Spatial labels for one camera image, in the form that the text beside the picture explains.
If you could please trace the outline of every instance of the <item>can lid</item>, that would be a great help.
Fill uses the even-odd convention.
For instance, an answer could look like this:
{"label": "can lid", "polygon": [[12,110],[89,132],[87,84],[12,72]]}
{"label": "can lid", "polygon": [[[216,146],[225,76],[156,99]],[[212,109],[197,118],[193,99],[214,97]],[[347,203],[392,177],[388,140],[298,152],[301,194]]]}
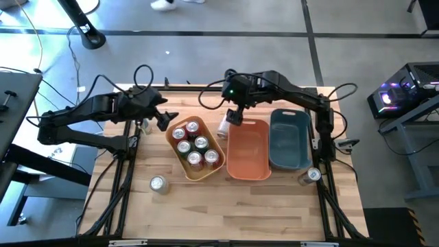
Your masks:
{"label": "can lid", "polygon": [[172,137],[175,139],[181,139],[184,137],[184,135],[185,135],[185,130],[183,130],[183,128],[176,128],[172,132]]}
{"label": "can lid", "polygon": [[204,154],[204,158],[206,159],[207,162],[214,163],[215,161],[218,160],[219,156],[215,150],[209,150],[206,152],[206,154]]}
{"label": "can lid", "polygon": [[197,148],[205,148],[207,147],[207,144],[209,144],[209,142],[206,137],[200,136],[195,139],[195,146]]}
{"label": "can lid", "polygon": [[150,186],[152,189],[160,189],[163,186],[163,179],[159,176],[155,176],[151,179]]}
{"label": "can lid", "polygon": [[322,174],[317,168],[312,167],[308,170],[308,177],[314,181],[319,180],[321,176]]}
{"label": "can lid", "polygon": [[187,152],[191,149],[191,144],[188,141],[181,141],[178,143],[177,149],[180,152]]}
{"label": "can lid", "polygon": [[187,161],[192,165],[198,164],[201,161],[201,153],[191,152],[187,157]]}
{"label": "can lid", "polygon": [[190,132],[195,132],[198,130],[198,122],[196,121],[190,121],[189,123],[187,123],[186,125],[186,129]]}

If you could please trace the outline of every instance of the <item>red can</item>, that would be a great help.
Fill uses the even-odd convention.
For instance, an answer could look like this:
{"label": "red can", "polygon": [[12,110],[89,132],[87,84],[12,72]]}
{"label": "red can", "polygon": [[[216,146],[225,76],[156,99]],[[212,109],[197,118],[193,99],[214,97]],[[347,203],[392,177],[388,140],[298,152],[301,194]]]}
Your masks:
{"label": "red can", "polygon": [[190,121],[186,124],[186,131],[189,138],[195,139],[197,136],[201,135],[201,127],[197,121]]}
{"label": "red can", "polygon": [[187,140],[187,132],[184,128],[175,128],[172,131],[172,138],[178,144],[181,141]]}
{"label": "red can", "polygon": [[187,162],[191,166],[191,169],[195,172],[199,172],[203,169],[203,156],[199,152],[191,152],[187,157]]}
{"label": "red can", "polygon": [[209,169],[217,169],[220,163],[220,156],[215,150],[208,150],[204,154],[204,161]]}

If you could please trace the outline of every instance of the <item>soda can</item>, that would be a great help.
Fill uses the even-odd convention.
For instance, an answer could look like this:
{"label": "soda can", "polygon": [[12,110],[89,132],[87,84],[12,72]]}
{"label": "soda can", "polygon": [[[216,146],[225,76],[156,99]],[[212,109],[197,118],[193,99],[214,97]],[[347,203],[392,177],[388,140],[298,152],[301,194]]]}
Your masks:
{"label": "soda can", "polygon": [[187,140],[187,133],[184,128],[175,128],[172,130],[172,138],[176,143]]}
{"label": "soda can", "polygon": [[207,168],[217,169],[220,163],[218,152],[215,150],[208,150],[206,154],[204,154],[204,162],[206,163]]}
{"label": "soda can", "polygon": [[151,178],[150,188],[160,195],[165,195],[169,192],[169,183],[164,176],[155,176]]}
{"label": "soda can", "polygon": [[300,175],[297,178],[297,181],[300,185],[305,186],[318,181],[321,177],[322,174],[320,171],[317,168],[312,167],[309,168],[304,174]]}
{"label": "soda can", "polygon": [[189,153],[192,152],[191,143],[186,140],[179,142],[177,145],[177,151],[181,157],[186,159]]}
{"label": "soda can", "polygon": [[201,135],[200,124],[197,121],[190,121],[186,124],[186,131],[189,138],[194,140],[197,136]]}
{"label": "soda can", "polygon": [[201,153],[193,151],[187,157],[187,162],[189,162],[189,166],[195,172],[199,172],[203,169],[203,156]]}
{"label": "soda can", "polygon": [[195,139],[195,150],[204,154],[209,149],[209,141],[206,137],[199,136]]}
{"label": "soda can", "polygon": [[221,123],[219,123],[219,127],[217,130],[217,135],[221,139],[227,139],[228,138],[228,128],[230,126],[230,123],[226,121],[227,114],[224,114],[224,117],[222,118]]}

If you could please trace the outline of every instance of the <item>yellow basket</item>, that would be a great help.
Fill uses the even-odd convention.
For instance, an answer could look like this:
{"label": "yellow basket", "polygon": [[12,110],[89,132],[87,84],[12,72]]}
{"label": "yellow basket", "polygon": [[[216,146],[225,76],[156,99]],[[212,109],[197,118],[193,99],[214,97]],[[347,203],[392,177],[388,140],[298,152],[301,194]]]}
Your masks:
{"label": "yellow basket", "polygon": [[[185,159],[181,158],[180,155],[178,155],[177,144],[175,143],[175,141],[172,137],[172,131],[174,131],[175,128],[179,128],[179,127],[185,128],[186,124],[190,121],[197,121],[199,123],[199,125],[201,127],[201,135],[205,136],[209,140],[209,147],[211,149],[215,150],[216,152],[218,152],[219,166],[217,169],[210,170],[210,169],[204,168],[199,172],[195,172],[190,168],[189,163]],[[223,165],[226,162],[226,155],[222,151],[220,145],[218,145],[215,138],[212,136],[211,132],[207,128],[203,119],[201,119],[200,117],[196,117],[196,116],[188,117],[188,118],[183,119],[182,121],[174,124],[173,126],[169,127],[166,131],[166,140],[172,146],[172,150],[176,154],[178,160],[181,163],[181,166],[183,167],[183,170],[185,171],[186,178],[189,179],[190,181],[200,181],[202,179],[207,178],[211,174],[213,174],[216,171],[218,171],[219,169],[221,169],[221,167],[223,167]]]}

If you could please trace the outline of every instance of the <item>robotic arm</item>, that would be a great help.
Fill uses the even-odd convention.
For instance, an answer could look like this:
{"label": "robotic arm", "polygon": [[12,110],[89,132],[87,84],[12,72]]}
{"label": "robotic arm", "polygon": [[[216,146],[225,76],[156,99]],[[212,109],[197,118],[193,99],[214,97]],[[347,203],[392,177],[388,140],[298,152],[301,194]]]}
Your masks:
{"label": "robotic arm", "polygon": [[241,125],[244,109],[255,107],[258,103],[284,99],[316,112],[316,130],[320,134],[318,154],[320,158],[335,160],[335,146],[331,137],[334,129],[334,112],[328,97],[308,93],[305,89],[291,84],[276,71],[253,74],[237,73],[229,69],[222,87],[222,97],[237,105],[237,110],[229,109],[226,120]]}
{"label": "robotic arm", "polygon": [[56,112],[48,111],[41,117],[38,125],[38,140],[45,145],[56,145],[64,142],[105,148],[112,154],[128,151],[128,138],[124,136],[103,137],[95,134],[72,130],[69,124],[81,121],[120,121],[157,119],[157,126],[165,131],[169,122],[178,113],[159,113],[157,105],[167,99],[154,88],[132,87],[127,91],[96,95],[79,103],[73,108]]}

